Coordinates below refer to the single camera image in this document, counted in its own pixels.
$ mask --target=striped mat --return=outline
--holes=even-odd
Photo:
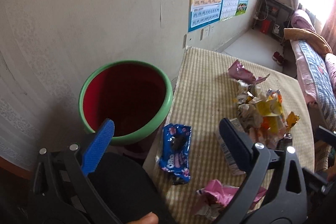
[[[192,126],[189,155],[191,180],[188,184],[173,186],[167,173],[159,169],[158,165],[154,166],[152,173],[153,182],[165,199],[172,216],[180,224],[210,223],[205,217],[193,216],[190,213],[197,201],[195,191],[204,187],[209,180],[218,179],[224,184],[240,186],[245,178],[245,175],[230,174],[224,153],[214,134],[223,117],[236,117],[233,98],[237,93],[238,84],[227,74],[227,69],[235,60],[234,57],[200,48],[187,47],[185,50],[166,124],[181,123]],[[280,89],[285,114],[294,111],[300,115],[298,124],[292,129],[293,146],[296,148],[300,164],[313,171],[313,135],[298,81],[248,61],[243,61],[243,64],[255,76],[270,73],[268,79],[259,86],[265,92],[269,88]],[[161,155],[161,147],[160,143],[156,151],[157,157]],[[268,187],[271,176],[272,172],[269,171],[263,187]]]

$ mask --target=person's thumb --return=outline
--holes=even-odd
[[[158,223],[159,223],[159,218],[157,217],[157,215],[150,212],[149,214],[145,215],[139,220],[132,221],[127,224],[158,224]]]

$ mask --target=blue oreo wrapper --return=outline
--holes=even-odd
[[[168,124],[163,128],[163,148],[159,166],[173,176],[173,185],[190,180],[189,148],[192,129],[184,124]]]

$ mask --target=pillow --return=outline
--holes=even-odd
[[[336,91],[336,56],[327,53],[325,55],[325,66],[327,67],[333,91]]]
[[[291,25],[293,28],[308,29],[316,32],[308,14],[300,9],[293,13],[291,18]]]

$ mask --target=candy wrapper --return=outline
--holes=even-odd
[[[293,112],[285,118],[280,90],[269,89],[262,94],[255,85],[239,84],[236,97],[238,119],[251,140],[270,149],[276,149],[284,137],[287,139],[284,143],[288,143],[289,131],[300,118]]]
[[[239,62],[238,60],[233,62],[233,64],[231,65],[231,67],[228,69],[227,72],[231,78],[234,78],[236,80],[242,80],[249,85],[261,83],[265,81],[267,77],[269,77],[269,74],[268,74],[265,77],[255,78],[253,73],[245,69],[243,64]]]
[[[189,148],[192,129],[183,124],[168,124],[163,128],[163,147],[159,166],[172,174],[173,185],[185,184],[190,180]]]
[[[199,200],[193,207],[192,214],[205,216],[211,221],[215,220],[233,199],[238,189],[239,187],[222,185],[219,180],[210,180],[205,188],[196,191]],[[266,189],[260,187],[250,210],[254,209],[265,194]]]

